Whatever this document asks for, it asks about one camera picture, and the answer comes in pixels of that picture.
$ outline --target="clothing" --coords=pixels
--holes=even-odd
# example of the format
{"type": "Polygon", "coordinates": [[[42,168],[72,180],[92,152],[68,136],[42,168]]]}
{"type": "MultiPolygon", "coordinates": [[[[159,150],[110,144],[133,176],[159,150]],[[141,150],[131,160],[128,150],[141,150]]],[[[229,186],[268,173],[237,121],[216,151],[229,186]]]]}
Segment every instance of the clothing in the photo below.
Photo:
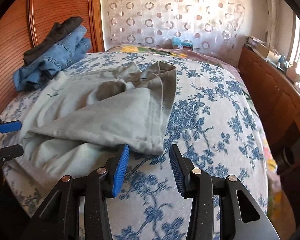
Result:
{"type": "Polygon", "coordinates": [[[83,22],[81,17],[70,17],[66,19],[63,23],[54,23],[52,29],[48,33],[47,37],[38,46],[27,50],[23,54],[23,61],[25,65],[31,64],[34,60],[40,57],[48,49],[50,49],[53,44],[64,39],[68,34],[74,31],[83,22]]]}
{"type": "Polygon", "coordinates": [[[30,65],[24,65],[12,76],[17,91],[36,90],[80,59],[91,48],[91,41],[84,38],[87,29],[80,25],[63,40],[54,44],[30,65]]]}
{"type": "Polygon", "coordinates": [[[49,83],[19,131],[18,164],[47,194],[65,174],[88,175],[114,148],[162,155],[163,137],[176,92],[176,68],[156,62],[144,72],[131,63],[49,83]]]}

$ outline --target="blue flower pattern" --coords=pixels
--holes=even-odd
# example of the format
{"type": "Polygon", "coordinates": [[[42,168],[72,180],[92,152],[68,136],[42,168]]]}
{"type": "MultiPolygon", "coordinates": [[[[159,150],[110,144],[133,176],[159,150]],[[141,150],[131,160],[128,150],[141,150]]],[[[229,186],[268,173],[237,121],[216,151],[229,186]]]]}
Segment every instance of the blue flower pattern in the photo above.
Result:
{"type": "MultiPolygon", "coordinates": [[[[260,138],[244,94],[229,72],[218,66],[164,55],[107,52],[87,54],[65,73],[74,75],[127,66],[132,61],[144,70],[158,60],[177,68],[176,98],[164,138],[164,154],[156,158],[137,154],[130,157],[122,190],[108,202],[114,239],[186,238],[191,200],[184,200],[177,192],[167,155],[171,144],[178,144],[184,157],[210,175],[225,178],[235,174],[266,211],[267,200],[263,198],[267,195],[266,168],[260,138]]],[[[1,118],[23,120],[42,89],[20,93],[1,118]]],[[[18,143],[17,133],[0,136],[0,147],[15,143],[18,143]]],[[[32,215],[42,196],[24,174],[8,165],[4,171],[20,204],[32,215]]],[[[218,240],[218,197],[214,198],[214,206],[214,239],[218,240]]]]}

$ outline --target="mattress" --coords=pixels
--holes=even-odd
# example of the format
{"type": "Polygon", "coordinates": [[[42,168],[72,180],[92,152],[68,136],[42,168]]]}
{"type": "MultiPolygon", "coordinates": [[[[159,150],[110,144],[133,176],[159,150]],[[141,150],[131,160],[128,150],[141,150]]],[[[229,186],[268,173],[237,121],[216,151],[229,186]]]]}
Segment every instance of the mattress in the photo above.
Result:
{"type": "MultiPolygon", "coordinates": [[[[87,54],[64,72],[68,75],[101,68],[127,66],[134,61],[144,70],[160,60],[177,68],[177,92],[165,134],[164,154],[153,158],[130,157],[121,193],[107,201],[113,238],[185,239],[191,199],[178,193],[168,149],[177,144],[195,167],[213,176],[236,175],[261,208],[267,209],[265,143],[257,113],[234,75],[222,65],[172,57],[164,53],[105,52],[87,54]]],[[[23,121],[42,89],[20,93],[1,119],[23,121]]],[[[0,148],[19,143],[18,132],[0,135],[0,148]]],[[[21,206],[31,216],[42,196],[15,160],[3,168],[5,178],[21,206]]],[[[220,234],[218,198],[214,198],[215,239],[220,234]]],[[[80,236],[84,238],[83,204],[80,236]]]]}

